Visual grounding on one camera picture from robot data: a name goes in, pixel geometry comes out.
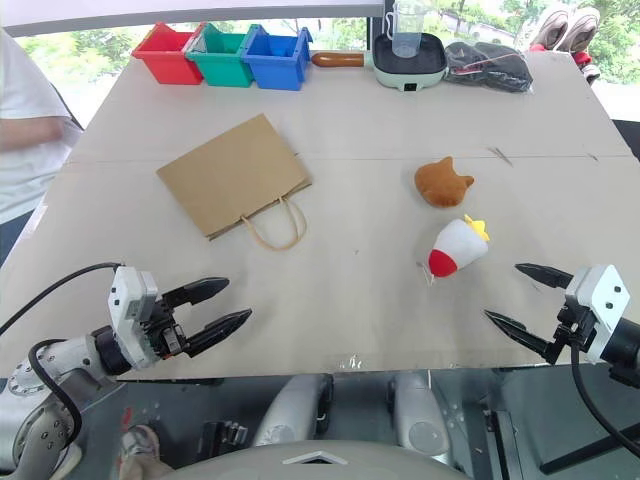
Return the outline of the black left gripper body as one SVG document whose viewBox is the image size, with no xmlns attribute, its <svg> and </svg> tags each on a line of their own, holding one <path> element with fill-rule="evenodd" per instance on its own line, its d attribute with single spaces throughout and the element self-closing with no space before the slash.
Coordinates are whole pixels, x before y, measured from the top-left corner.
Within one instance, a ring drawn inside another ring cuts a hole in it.
<svg viewBox="0 0 640 480">
<path fill-rule="evenodd" d="M 186 303 L 186 298 L 163 297 L 154 303 L 149 318 L 141 322 L 144 337 L 160 359 L 192 354 L 190 342 L 173 316 L 174 310 Z"/>
</svg>

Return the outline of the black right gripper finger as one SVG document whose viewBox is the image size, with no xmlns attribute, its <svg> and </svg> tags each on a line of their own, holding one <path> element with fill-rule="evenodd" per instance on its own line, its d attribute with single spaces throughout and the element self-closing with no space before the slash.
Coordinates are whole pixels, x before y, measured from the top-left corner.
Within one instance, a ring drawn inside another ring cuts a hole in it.
<svg viewBox="0 0 640 480">
<path fill-rule="evenodd" d="M 538 283 L 551 288 L 566 289 L 573 275 L 550 266 L 533 263 L 518 263 L 514 267 Z"/>
<path fill-rule="evenodd" d="M 561 346 L 530 333 L 526 327 L 510 317 L 485 310 L 487 318 L 507 337 L 533 351 L 546 363 L 554 365 L 561 352 Z"/>
</svg>

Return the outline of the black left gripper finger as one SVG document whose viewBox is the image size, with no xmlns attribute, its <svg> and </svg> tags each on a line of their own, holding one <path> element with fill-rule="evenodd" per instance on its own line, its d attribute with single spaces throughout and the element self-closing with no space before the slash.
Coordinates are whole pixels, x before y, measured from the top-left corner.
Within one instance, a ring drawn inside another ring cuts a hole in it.
<svg viewBox="0 0 640 480">
<path fill-rule="evenodd" d="M 184 352 L 195 357 L 226 340 L 235 333 L 252 314 L 251 309 L 233 312 L 207 324 L 204 329 L 186 340 Z"/>
<path fill-rule="evenodd" d="M 228 278 L 206 277 L 166 292 L 161 298 L 170 309 L 175 309 L 187 303 L 196 305 L 214 297 L 224 290 L 229 283 L 230 280 Z"/>
</svg>

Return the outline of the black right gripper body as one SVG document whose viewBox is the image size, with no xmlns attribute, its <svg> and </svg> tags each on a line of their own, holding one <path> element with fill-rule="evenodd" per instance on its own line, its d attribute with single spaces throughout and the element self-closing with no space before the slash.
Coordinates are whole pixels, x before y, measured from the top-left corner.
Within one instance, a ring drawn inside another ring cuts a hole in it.
<svg viewBox="0 0 640 480">
<path fill-rule="evenodd" d="M 587 306 L 566 299 L 557 315 L 559 325 L 555 339 L 562 345 L 576 343 L 583 353 L 587 353 L 596 335 L 596 316 Z"/>
</svg>

